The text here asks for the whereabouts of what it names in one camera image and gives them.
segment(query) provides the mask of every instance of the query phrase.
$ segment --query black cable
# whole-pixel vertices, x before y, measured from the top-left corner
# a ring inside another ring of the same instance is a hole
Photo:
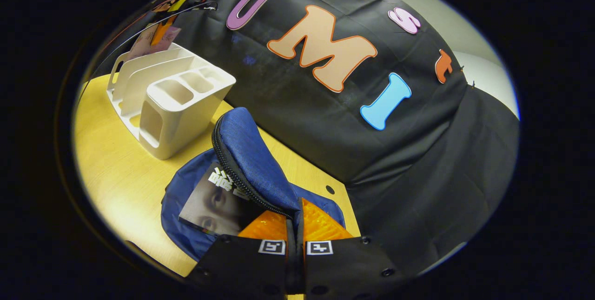
[[[205,8],[203,8],[203,9],[201,9],[201,7],[202,7],[202,6],[204,6],[204,5],[209,5],[209,7],[205,7]],[[169,16],[167,16],[166,18],[163,18],[162,20],[158,20],[157,22],[154,22],[152,25],[150,25],[150,26],[148,26],[148,27],[146,27],[146,28],[142,29],[141,31],[138,31],[138,33],[135,33],[134,35],[132,35],[132,36],[128,37],[128,39],[127,39],[127,40],[125,40],[125,41],[124,41],[123,43],[121,43],[121,44],[120,44],[120,45],[119,45],[117,48],[115,48],[115,49],[114,49],[112,52],[110,52],[110,54],[109,54],[108,56],[106,56],[106,58],[105,58],[104,60],[102,60],[102,62],[101,62],[100,64],[98,64],[98,65],[97,65],[97,67],[95,68],[95,71],[93,71],[93,73],[92,73],[91,75],[95,74],[95,73],[97,72],[97,70],[98,70],[98,69],[101,67],[101,65],[103,65],[103,63],[105,63],[105,62],[106,62],[106,60],[108,60],[108,58],[110,58],[110,56],[111,56],[111,55],[112,55],[114,52],[116,52],[116,51],[117,51],[119,48],[121,48],[121,47],[122,47],[124,44],[128,43],[128,41],[130,41],[131,39],[134,39],[134,37],[136,37],[137,35],[139,35],[139,34],[140,34],[140,33],[142,33],[143,31],[145,31],[145,30],[147,30],[147,29],[149,29],[149,28],[151,28],[151,27],[153,27],[153,26],[156,26],[156,25],[160,24],[161,22],[163,22],[163,21],[165,21],[165,20],[168,20],[169,18],[172,18],[173,16],[176,16],[176,15],[178,15],[178,14],[182,14],[182,13],[184,13],[184,12],[187,12],[188,10],[191,10],[191,9],[200,9],[200,10],[204,10],[204,9],[212,9],[212,10],[217,10],[217,8],[218,8],[218,5],[217,5],[217,2],[216,2],[216,1],[207,1],[207,2],[203,2],[203,3],[199,3],[198,5],[195,5],[195,6],[192,6],[192,7],[188,7],[188,8],[186,8],[186,9],[184,9],[184,10],[181,10],[180,12],[176,12],[176,13],[174,13],[174,14],[171,14],[171,15],[169,15]],[[87,83],[85,84],[85,88],[83,88],[83,91],[80,93],[80,96],[79,96],[79,101],[77,101],[77,107],[78,107],[78,105],[79,105],[79,103],[80,103],[80,99],[82,99],[82,98],[83,98],[83,94],[85,93],[85,90],[87,89],[87,86],[89,85],[89,82],[91,82],[91,78],[89,78],[89,80],[87,80]]]

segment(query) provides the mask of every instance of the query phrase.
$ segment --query peach letter m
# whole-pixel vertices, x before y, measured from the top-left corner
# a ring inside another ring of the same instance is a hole
[[[306,16],[279,40],[269,41],[266,46],[275,54],[292,59],[296,56],[295,47],[304,40],[301,67],[330,58],[323,67],[315,67],[314,78],[333,92],[341,92],[345,79],[368,57],[378,54],[376,48],[361,36],[351,36],[333,41],[336,18],[318,6],[306,6]]]

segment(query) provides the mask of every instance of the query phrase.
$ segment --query black fabric backdrop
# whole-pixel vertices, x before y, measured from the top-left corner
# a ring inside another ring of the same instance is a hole
[[[500,101],[468,86],[456,57],[422,15],[401,0],[269,0],[231,31],[225,21],[240,0],[215,1],[216,12],[178,17],[175,42],[236,77],[226,101],[249,109],[260,127],[346,184],[362,234],[376,239],[403,274],[422,272],[478,232],[512,176],[519,122]],[[333,40],[361,35],[378,50],[340,93],[312,75],[328,60],[299,66],[303,42],[291,60],[266,47],[306,15],[307,5],[336,17]],[[388,18],[394,7],[420,20],[417,34]],[[439,49],[453,59],[445,84],[434,72]],[[359,108],[378,97],[393,72],[412,96],[378,131]]]

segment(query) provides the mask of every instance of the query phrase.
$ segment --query screw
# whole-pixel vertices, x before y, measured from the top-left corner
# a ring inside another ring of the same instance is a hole
[[[385,269],[382,271],[381,275],[382,275],[383,277],[388,277],[389,275],[392,275],[393,273],[395,273],[395,269],[393,269],[393,268],[385,268]]]

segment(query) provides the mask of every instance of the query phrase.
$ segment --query desk organizer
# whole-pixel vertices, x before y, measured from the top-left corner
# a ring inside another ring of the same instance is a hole
[[[160,160],[206,129],[236,83],[223,69],[175,43],[123,63],[116,73],[127,55],[121,54],[113,65],[108,97],[132,135]]]

